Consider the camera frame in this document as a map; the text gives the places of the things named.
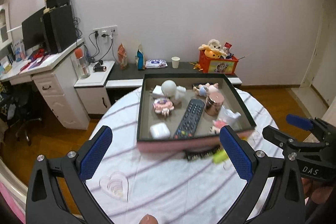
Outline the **person's left thumb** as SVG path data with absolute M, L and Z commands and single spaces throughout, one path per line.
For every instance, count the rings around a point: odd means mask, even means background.
M 154 216 L 147 214 L 142 217 L 139 224 L 158 224 L 158 221 Z

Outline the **person's right hand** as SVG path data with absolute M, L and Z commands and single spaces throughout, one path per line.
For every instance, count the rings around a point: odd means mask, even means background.
M 301 180 L 305 199 L 309 198 L 318 205 L 325 203 L 334 189 L 333 186 L 325 185 L 320 181 L 309 178 L 302 178 Z

